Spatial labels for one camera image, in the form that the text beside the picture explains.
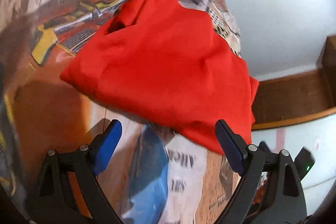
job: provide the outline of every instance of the metal screw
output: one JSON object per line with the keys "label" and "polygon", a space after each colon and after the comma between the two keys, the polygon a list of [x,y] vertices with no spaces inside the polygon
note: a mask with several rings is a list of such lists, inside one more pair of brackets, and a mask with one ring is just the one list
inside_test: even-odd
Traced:
{"label": "metal screw", "polygon": [[89,149],[89,146],[87,144],[82,144],[80,147],[79,147],[79,150],[81,151],[86,151]]}
{"label": "metal screw", "polygon": [[48,156],[53,156],[55,155],[56,151],[54,149],[51,149],[48,151]]}
{"label": "metal screw", "polygon": [[284,156],[286,156],[286,157],[289,156],[289,152],[288,152],[286,149],[281,150],[281,153],[282,153]]}
{"label": "metal screw", "polygon": [[257,151],[257,149],[258,149],[254,144],[250,144],[248,146],[248,148],[249,148],[250,151],[253,151],[253,152]]}

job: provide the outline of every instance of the black object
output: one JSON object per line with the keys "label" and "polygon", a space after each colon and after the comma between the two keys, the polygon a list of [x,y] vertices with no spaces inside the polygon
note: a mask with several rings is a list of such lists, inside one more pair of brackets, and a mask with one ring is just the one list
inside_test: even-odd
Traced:
{"label": "black object", "polygon": [[[29,214],[38,224],[122,224],[107,201],[94,175],[97,163],[95,158],[109,132],[119,123],[113,120],[109,130],[98,135],[91,145],[82,145],[71,153],[58,154],[49,151],[40,174],[33,196],[29,200]],[[226,153],[232,169],[242,174],[240,183],[229,204],[216,220],[215,224],[248,223],[298,223],[306,217],[305,199],[299,175],[292,158],[286,150],[279,154],[259,149],[255,145],[246,145],[243,139],[234,134],[224,120],[215,125],[216,136]],[[246,218],[258,182],[263,171],[269,172],[268,187],[260,209]],[[67,172],[75,172],[78,185],[85,203],[93,217],[81,215]],[[10,219],[16,215],[18,220],[9,223],[23,224],[13,204],[4,193],[5,208]]]}
{"label": "black object", "polygon": [[311,153],[303,147],[294,160],[294,164],[299,174],[300,180],[302,180],[307,175],[307,173],[313,167],[314,163],[315,160]]}
{"label": "black object", "polygon": [[0,184],[0,219],[1,223],[29,224],[14,206],[4,188]]}
{"label": "black object", "polygon": [[[275,154],[247,146],[224,120],[216,122],[215,133],[231,168],[244,172],[216,223],[298,223],[307,216],[300,177],[287,150]],[[228,140],[236,145],[235,149],[228,147]],[[265,196],[259,211],[246,218],[263,171],[269,172]]]}

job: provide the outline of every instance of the white wall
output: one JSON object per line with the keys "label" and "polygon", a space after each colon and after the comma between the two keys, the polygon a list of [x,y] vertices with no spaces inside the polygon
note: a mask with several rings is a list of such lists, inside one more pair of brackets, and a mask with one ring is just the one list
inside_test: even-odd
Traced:
{"label": "white wall", "polygon": [[336,0],[225,0],[241,31],[250,75],[265,80],[316,68],[336,34]]}

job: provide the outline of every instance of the wooden floor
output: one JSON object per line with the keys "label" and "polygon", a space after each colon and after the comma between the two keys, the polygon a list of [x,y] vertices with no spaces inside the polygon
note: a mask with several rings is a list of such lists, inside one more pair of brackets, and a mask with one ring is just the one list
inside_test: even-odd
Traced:
{"label": "wooden floor", "polygon": [[324,69],[260,82],[252,106],[256,123],[277,122],[334,107]]}

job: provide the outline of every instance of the red shirt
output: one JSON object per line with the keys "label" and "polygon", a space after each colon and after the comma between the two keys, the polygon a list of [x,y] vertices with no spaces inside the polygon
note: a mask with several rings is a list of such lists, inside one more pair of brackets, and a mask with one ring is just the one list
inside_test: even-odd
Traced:
{"label": "red shirt", "polygon": [[214,152],[224,119],[251,143],[258,81],[213,30],[206,12],[178,0],[129,0],[84,45],[61,79]]}

